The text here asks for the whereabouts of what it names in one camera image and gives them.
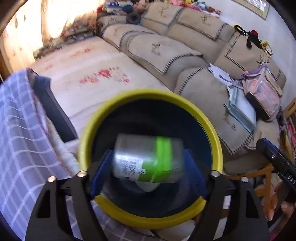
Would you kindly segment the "person right hand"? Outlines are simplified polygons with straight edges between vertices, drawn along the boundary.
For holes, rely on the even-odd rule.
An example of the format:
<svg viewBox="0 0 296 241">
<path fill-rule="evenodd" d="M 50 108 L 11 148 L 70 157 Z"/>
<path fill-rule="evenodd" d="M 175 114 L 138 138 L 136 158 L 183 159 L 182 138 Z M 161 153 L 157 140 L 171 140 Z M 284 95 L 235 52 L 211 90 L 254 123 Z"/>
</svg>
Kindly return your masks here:
<svg viewBox="0 0 296 241">
<path fill-rule="evenodd" d="M 265 217 L 268 221 L 272 221 L 274 213 L 275 213 L 275 209 L 278 205 L 278 191 L 280 189 L 280 187 L 282 186 L 283 182 L 278 183 L 278 185 L 276 186 L 276 188 L 274 189 L 274 194 L 273 196 L 270 198 L 270 202 L 267 205 L 266 210 L 264 211 Z M 294 203 L 289 203 L 286 201 L 283 201 L 281 203 L 281 210 L 283 212 L 283 214 L 289 219 L 295 209 L 295 204 Z"/>
</svg>

